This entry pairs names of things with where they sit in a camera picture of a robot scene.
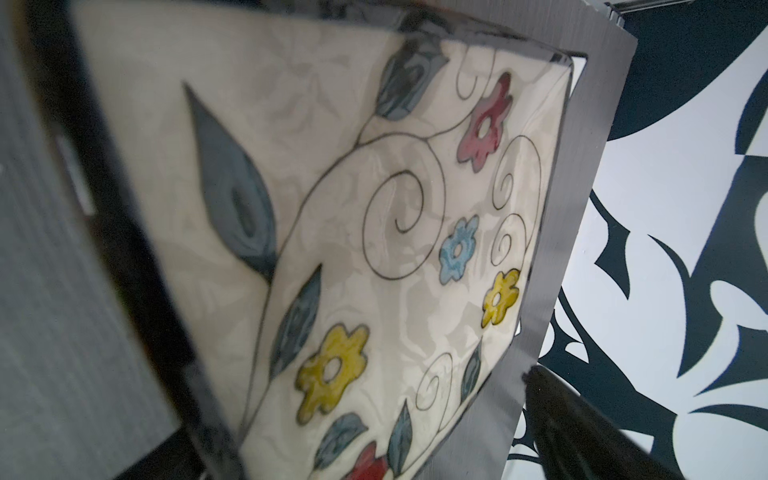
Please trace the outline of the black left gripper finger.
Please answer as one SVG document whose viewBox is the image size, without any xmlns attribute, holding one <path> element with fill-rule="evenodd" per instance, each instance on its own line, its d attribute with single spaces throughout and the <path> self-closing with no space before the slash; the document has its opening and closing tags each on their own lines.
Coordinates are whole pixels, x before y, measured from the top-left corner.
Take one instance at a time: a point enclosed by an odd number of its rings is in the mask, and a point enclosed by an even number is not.
<svg viewBox="0 0 768 480">
<path fill-rule="evenodd" d="M 522 376 L 527 429 L 547 479 L 680 479 L 542 366 Z"/>
</svg>

